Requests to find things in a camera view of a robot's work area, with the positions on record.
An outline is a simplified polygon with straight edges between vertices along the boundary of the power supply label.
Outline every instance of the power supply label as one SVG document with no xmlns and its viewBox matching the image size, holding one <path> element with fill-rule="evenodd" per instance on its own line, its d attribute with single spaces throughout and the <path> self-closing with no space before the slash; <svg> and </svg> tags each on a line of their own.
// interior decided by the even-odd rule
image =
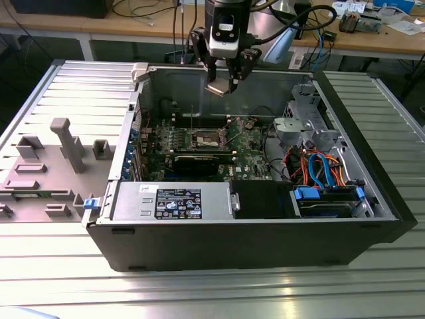
<svg viewBox="0 0 425 319">
<path fill-rule="evenodd" d="M 200 189 L 158 189 L 156 219 L 202 219 Z"/>
</svg>

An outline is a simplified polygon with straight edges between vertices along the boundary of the slotted aluminum surface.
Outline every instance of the slotted aluminum surface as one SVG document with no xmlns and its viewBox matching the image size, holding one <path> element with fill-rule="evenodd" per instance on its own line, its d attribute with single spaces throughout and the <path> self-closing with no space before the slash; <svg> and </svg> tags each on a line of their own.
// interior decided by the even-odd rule
<svg viewBox="0 0 425 319">
<path fill-rule="evenodd" d="M 425 213 L 422 128 L 380 80 L 348 72 L 326 72 L 326 77 L 409 208 Z"/>
<path fill-rule="evenodd" d="M 0 144 L 0 183 L 19 156 L 15 145 L 24 134 L 37 135 L 43 144 L 60 145 L 50 130 L 53 118 L 69 118 L 71 134 L 79 136 L 85 146 L 101 139 L 116 146 L 128 100 L 134 92 L 132 68 L 132 63 L 85 61 L 52 66 L 21 120 Z"/>
<path fill-rule="evenodd" d="M 373 144 L 391 152 L 385 145 L 392 141 L 384 142 Z M 410 204 L 419 225 L 397 242 L 332 267 L 119 273 L 79 223 L 0 224 L 0 304 L 71 319 L 419 318 L 425 316 L 420 203 Z"/>
</svg>

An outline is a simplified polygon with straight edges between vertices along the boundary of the blue latch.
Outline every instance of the blue latch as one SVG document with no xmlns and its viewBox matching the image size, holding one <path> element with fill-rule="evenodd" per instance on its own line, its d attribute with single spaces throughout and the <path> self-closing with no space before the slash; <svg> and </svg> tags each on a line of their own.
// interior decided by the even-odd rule
<svg viewBox="0 0 425 319">
<path fill-rule="evenodd" d="M 320 199 L 319 190 L 314 187 L 298 187 L 294 191 L 295 199 Z"/>
<path fill-rule="evenodd" d="M 365 192 L 360 187 L 356 188 L 356 193 L 361 200 L 365 198 Z"/>
<path fill-rule="evenodd" d="M 84 200 L 82 206 L 84 207 L 84 209 L 99 209 L 102 206 L 100 201 L 101 197 L 88 198 Z"/>
</svg>

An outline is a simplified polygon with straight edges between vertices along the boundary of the metal bracket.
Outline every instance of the metal bracket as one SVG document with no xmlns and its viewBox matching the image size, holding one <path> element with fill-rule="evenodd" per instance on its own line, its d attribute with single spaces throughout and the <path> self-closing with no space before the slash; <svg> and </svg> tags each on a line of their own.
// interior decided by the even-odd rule
<svg viewBox="0 0 425 319">
<path fill-rule="evenodd" d="M 234 193 L 230 195 L 230 204 L 232 205 L 233 211 L 240 210 L 239 194 Z"/>
<path fill-rule="evenodd" d="M 131 79 L 134 83 L 141 82 L 149 76 L 149 64 L 146 62 L 138 62 L 133 65 L 131 70 Z"/>
</svg>

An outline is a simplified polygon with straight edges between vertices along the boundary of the gray plastic peg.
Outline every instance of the gray plastic peg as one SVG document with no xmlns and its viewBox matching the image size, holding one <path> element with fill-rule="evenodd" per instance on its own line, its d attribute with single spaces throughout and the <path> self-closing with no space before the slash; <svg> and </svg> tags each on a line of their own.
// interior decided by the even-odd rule
<svg viewBox="0 0 425 319">
<path fill-rule="evenodd" d="M 81 160 L 80 152 L 77 150 L 69 132 L 69 126 L 71 123 L 68 118 L 54 118 L 50 124 L 50 130 L 57 134 L 62 144 L 63 150 L 68 156 L 69 162 L 75 173 L 82 173 L 84 171 L 84 163 Z"/>
</svg>

